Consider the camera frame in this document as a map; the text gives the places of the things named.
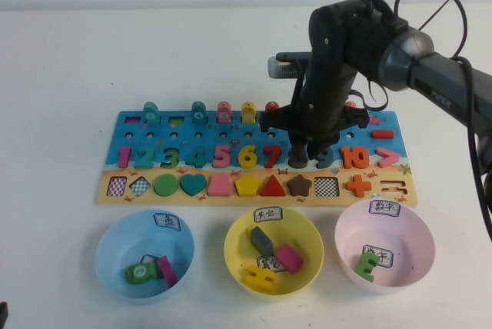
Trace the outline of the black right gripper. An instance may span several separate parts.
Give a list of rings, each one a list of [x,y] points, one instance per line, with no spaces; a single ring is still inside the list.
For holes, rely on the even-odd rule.
[[[329,137],[354,126],[368,126],[366,109],[345,104],[357,74],[351,66],[321,66],[311,58],[270,58],[268,74],[297,81],[289,105],[261,114],[261,131],[286,131],[292,150],[304,151],[307,145],[310,160],[326,149]]]

